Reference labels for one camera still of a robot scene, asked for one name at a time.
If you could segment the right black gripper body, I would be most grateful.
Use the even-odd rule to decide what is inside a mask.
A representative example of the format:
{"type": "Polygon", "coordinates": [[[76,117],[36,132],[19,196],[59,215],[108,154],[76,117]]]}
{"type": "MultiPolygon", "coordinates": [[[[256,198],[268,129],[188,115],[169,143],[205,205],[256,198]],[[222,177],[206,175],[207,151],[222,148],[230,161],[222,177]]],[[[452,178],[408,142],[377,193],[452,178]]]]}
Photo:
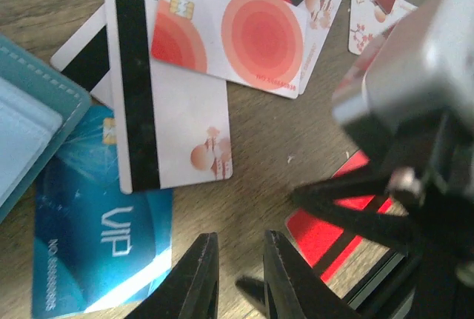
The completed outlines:
{"type": "Polygon", "coordinates": [[[472,318],[473,205],[428,200],[406,216],[344,210],[344,228],[404,257],[382,282],[370,279],[345,318],[472,318]]]}

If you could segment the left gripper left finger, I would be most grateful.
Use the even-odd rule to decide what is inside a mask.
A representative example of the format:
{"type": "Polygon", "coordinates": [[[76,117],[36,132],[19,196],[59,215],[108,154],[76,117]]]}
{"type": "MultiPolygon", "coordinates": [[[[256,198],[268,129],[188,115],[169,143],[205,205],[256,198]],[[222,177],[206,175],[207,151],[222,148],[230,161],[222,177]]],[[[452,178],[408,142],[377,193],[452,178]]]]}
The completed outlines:
{"type": "Polygon", "coordinates": [[[201,233],[161,285],[127,317],[216,318],[218,286],[218,236],[201,233]]]}

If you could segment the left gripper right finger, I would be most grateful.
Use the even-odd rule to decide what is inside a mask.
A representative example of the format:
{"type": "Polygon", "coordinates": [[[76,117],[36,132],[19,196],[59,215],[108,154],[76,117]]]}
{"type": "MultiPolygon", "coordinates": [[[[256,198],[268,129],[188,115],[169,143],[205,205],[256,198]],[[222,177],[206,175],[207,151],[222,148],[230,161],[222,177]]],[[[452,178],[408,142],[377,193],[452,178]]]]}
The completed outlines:
{"type": "Polygon", "coordinates": [[[282,232],[264,232],[267,318],[360,318],[318,277],[282,232]]]}

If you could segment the large red card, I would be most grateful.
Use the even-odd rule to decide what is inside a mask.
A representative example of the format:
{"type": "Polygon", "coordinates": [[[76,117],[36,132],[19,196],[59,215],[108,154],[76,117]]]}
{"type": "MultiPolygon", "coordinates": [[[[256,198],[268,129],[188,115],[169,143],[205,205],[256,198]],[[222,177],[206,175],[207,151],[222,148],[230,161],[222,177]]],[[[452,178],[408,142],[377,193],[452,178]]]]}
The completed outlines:
{"type": "Polygon", "coordinates": [[[344,297],[388,248],[314,218],[303,210],[286,221],[299,252],[323,282],[344,297]]]}

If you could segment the teal leather card holder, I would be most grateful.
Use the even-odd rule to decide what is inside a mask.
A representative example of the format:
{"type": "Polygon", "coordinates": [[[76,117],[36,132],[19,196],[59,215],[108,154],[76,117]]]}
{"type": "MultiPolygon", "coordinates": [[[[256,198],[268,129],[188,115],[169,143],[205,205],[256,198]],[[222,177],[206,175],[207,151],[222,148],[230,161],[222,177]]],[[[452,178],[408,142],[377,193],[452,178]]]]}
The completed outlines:
{"type": "Polygon", "coordinates": [[[84,88],[1,37],[1,217],[16,205],[90,105],[84,88]]]}

